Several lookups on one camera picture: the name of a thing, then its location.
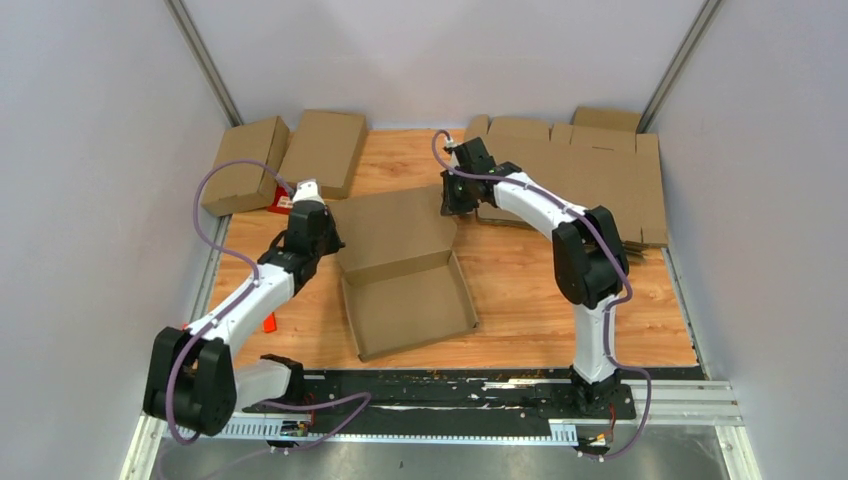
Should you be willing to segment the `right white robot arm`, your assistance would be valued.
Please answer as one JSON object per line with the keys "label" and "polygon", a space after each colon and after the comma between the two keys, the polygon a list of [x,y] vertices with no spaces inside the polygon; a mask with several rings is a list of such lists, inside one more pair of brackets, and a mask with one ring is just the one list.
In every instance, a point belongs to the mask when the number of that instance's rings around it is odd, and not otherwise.
{"label": "right white robot arm", "polygon": [[587,209],[537,184],[520,167],[496,163],[481,138],[431,148],[442,166],[441,213],[470,213],[486,203],[518,216],[551,243],[554,278],[572,304],[576,351],[571,366],[571,403],[584,417],[614,415],[620,366],[614,354],[617,304],[632,295],[627,258],[614,217]]}

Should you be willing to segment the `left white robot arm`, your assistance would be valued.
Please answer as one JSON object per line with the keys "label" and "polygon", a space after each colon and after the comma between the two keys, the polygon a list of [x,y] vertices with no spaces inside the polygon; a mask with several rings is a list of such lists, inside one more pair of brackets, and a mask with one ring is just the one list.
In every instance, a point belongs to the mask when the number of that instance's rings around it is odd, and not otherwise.
{"label": "left white robot arm", "polygon": [[298,411],[307,389],[292,377],[293,361],[266,355],[237,370],[233,359],[253,331],[314,277],[320,260],[343,246],[325,203],[296,201],[286,229],[236,291],[187,328],[166,327],[156,335],[143,411],[171,429],[206,436],[218,434],[234,412],[264,400],[283,413]]}

